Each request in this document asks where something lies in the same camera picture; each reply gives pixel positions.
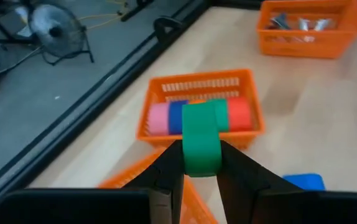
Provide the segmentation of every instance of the blue object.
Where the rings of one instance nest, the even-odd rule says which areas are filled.
[[[325,190],[319,174],[284,175],[282,178],[304,190]]]
[[[175,101],[169,107],[169,134],[181,134],[183,130],[183,105],[188,100]]]

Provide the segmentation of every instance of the orange plastic basket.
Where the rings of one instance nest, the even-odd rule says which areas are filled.
[[[257,135],[264,132],[264,121],[256,94],[256,86],[252,73],[248,69],[151,79],[137,129],[137,138],[150,143],[154,147],[168,147],[175,140],[182,139],[182,135],[149,135],[147,117],[150,105],[153,103],[177,100],[208,100],[232,96],[242,96],[248,99],[252,111],[253,130],[220,133],[220,139],[227,141],[237,149],[246,149]]]
[[[145,159],[134,164],[132,167],[122,171],[112,179],[103,182],[99,188],[102,189],[116,189],[121,188],[130,180],[139,175],[142,171],[148,168],[158,156],[161,151],[157,151]],[[190,178],[185,176],[183,187],[183,201],[181,207],[181,223],[193,223],[193,224],[206,224],[217,223],[208,207],[202,201],[194,186],[191,184]]]
[[[283,12],[293,30],[266,29],[271,18]],[[295,30],[299,18],[312,24],[318,19],[331,22],[322,31]],[[337,58],[357,38],[357,0],[264,1],[257,32],[261,52],[267,55]]]

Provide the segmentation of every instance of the green spool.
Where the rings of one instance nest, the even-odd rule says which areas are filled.
[[[218,131],[228,132],[230,130],[230,124],[228,122],[228,107],[225,99],[214,99],[208,101],[215,106],[216,120]]]
[[[183,106],[183,155],[185,173],[210,177],[221,168],[221,144],[213,103]]]

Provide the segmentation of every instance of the yellow cable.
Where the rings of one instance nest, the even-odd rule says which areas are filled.
[[[115,16],[115,18],[113,19],[110,19],[106,22],[103,22],[101,24],[98,24],[98,25],[94,25],[94,26],[91,26],[91,27],[87,27],[86,29],[89,30],[89,29],[93,29],[93,28],[96,28],[96,27],[101,27],[101,26],[104,26],[106,24],[109,24],[110,22],[113,22],[117,19],[120,19],[122,16],[124,16],[126,13],[127,13],[127,10],[128,10],[128,7],[127,7],[127,0],[125,1],[115,1],[115,0],[106,0],[106,2],[110,2],[110,3],[114,3],[114,4],[121,4],[121,8],[120,8],[120,12],[121,11],[124,11],[122,12],[121,15],[119,15],[118,13],[111,13],[111,14],[100,14],[100,15],[91,15],[91,16],[85,16],[85,17],[81,17],[79,18],[78,20],[84,20],[84,19],[93,19],[93,18],[100,18],[100,17],[110,17],[110,16]]]

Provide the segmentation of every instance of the gray floor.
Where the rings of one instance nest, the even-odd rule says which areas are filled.
[[[104,0],[60,2],[71,9],[77,17],[114,13],[119,8],[119,5],[106,3]],[[158,0],[127,22],[115,22],[89,30],[88,38],[96,63],[90,63],[87,55],[80,55],[53,67],[47,65],[38,55],[9,73],[0,83],[0,168],[151,34],[154,19],[159,16],[170,16],[183,3],[184,1]],[[105,20],[108,19],[93,19],[83,23],[92,26]],[[22,27],[14,13],[2,17],[1,22],[12,32]],[[96,93],[92,94],[47,138],[53,138],[69,125],[155,43],[156,40],[152,40],[121,69],[112,74]],[[22,46],[14,46],[10,49],[12,50],[7,56],[3,57],[5,59],[3,66],[14,63],[16,58],[29,51]],[[35,147],[28,157],[38,154],[45,146],[47,138]]]

